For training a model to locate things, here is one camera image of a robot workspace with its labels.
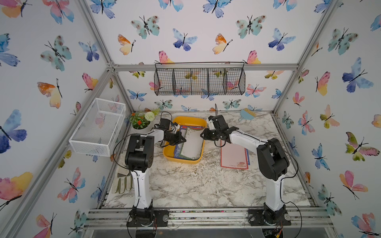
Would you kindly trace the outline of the red tulip stationery paper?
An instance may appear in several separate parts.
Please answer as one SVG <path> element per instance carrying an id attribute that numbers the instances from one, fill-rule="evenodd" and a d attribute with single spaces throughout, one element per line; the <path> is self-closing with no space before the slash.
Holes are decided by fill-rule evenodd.
<path id="1" fill-rule="evenodd" d="M 220 165 L 228 169 L 248 170 L 247 149 L 240 145 L 226 143 L 221 147 Z"/>

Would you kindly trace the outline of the blue floral stationery paper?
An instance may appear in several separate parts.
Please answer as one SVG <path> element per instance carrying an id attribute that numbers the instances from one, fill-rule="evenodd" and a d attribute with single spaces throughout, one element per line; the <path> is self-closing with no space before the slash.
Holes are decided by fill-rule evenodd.
<path id="1" fill-rule="evenodd" d="M 245 155 L 246 155 L 247 164 L 249 166 L 250 165 L 250 154 L 249 154 L 248 149 L 245 149 Z"/>

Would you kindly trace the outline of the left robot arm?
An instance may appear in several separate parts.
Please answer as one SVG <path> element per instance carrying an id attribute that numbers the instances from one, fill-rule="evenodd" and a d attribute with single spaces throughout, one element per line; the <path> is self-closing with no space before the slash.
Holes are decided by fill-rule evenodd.
<path id="1" fill-rule="evenodd" d="M 149 169 L 153 164 L 154 146 L 158 142 L 175 146 L 186 142 L 186 139 L 180 132 L 180 126 L 169 119 L 161 119 L 159 124 L 146 134 L 129 135 L 125 164 L 133 178 L 135 201 L 128 224 L 147 227 L 155 222 L 149 188 Z"/>

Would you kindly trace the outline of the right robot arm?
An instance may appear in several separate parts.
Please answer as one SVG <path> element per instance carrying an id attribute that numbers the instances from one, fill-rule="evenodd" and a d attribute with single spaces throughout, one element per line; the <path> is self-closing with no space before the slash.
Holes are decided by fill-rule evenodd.
<path id="1" fill-rule="evenodd" d="M 266 201 L 263 209 L 248 211 L 251 226 L 290 226 L 291 219 L 282 200 L 282 180 L 287 174 L 290 162 L 278 139 L 260 139 L 247 134 L 238 127 L 229 127 L 222 115 L 210 116 L 208 128 L 201 138 L 209 141 L 224 141 L 256 152 L 261 174 L 266 178 Z"/>

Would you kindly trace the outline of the blue stationery paper lower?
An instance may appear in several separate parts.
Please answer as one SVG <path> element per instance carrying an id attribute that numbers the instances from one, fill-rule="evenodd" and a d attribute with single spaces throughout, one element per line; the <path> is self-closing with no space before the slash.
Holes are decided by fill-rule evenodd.
<path id="1" fill-rule="evenodd" d="M 175 150 L 174 150 L 174 158 L 176 159 L 180 159 L 180 153 L 181 153 L 181 150 L 182 150 L 182 146 L 183 146 L 183 143 L 181 144 L 178 144 L 175 146 Z"/>

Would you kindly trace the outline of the yellow plastic storage box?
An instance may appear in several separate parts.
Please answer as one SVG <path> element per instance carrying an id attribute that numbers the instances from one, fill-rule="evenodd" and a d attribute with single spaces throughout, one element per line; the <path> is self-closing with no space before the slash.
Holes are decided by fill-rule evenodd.
<path id="1" fill-rule="evenodd" d="M 195 117 L 186 117 L 186 116 L 178 116 L 174 118 L 173 123 L 177 123 L 181 127 L 184 126 L 190 126 L 190 127 L 204 127 L 204 129 L 207 127 L 207 122 L 204 119 L 201 118 L 195 118 Z M 165 158 L 167 158 L 168 161 L 171 162 L 176 162 L 176 163 L 183 163 L 183 164 L 197 164 L 201 161 L 203 157 L 203 152 L 204 152 L 204 147 L 205 147 L 205 141 L 203 140 L 203 146 L 202 146 L 202 151 L 201 151 L 201 156 L 198 160 L 191 161 L 191 160 L 185 160 L 185 159 L 176 159 L 174 158 L 174 150 L 175 146 L 166 146 L 163 149 L 163 155 Z"/>

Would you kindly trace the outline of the potted artificial flowers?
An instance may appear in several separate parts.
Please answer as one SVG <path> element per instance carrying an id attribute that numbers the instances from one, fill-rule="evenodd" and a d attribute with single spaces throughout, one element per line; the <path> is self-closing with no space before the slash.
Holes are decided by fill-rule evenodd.
<path id="1" fill-rule="evenodd" d="M 149 127 L 160 111 L 158 108 L 155 110 L 145 109 L 144 111 L 135 112 L 131 114 L 129 121 L 135 130 L 142 130 Z"/>

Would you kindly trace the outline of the white mesh wall basket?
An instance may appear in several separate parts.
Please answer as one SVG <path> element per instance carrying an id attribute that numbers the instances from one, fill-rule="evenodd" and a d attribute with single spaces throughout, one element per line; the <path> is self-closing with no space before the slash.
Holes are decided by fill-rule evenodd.
<path id="1" fill-rule="evenodd" d="M 109 157 L 124 118 L 126 105 L 95 98 L 69 139 L 75 153 Z"/>

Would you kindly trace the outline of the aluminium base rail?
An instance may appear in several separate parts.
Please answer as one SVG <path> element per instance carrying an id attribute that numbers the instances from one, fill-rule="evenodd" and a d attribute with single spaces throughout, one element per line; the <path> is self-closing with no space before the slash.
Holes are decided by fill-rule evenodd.
<path id="1" fill-rule="evenodd" d="M 85 230 L 122 230 L 129 234 L 139 230 L 180 229 L 258 229 L 260 232 L 278 229 L 284 237 L 303 238 L 304 232 L 321 238 L 337 238 L 328 213 L 321 207 L 287 207 L 287 213 L 279 222 L 267 223 L 259 207 L 238 208 L 157 208 L 152 222 L 140 222 L 130 216 L 130 209 L 92 209 L 87 215 Z"/>

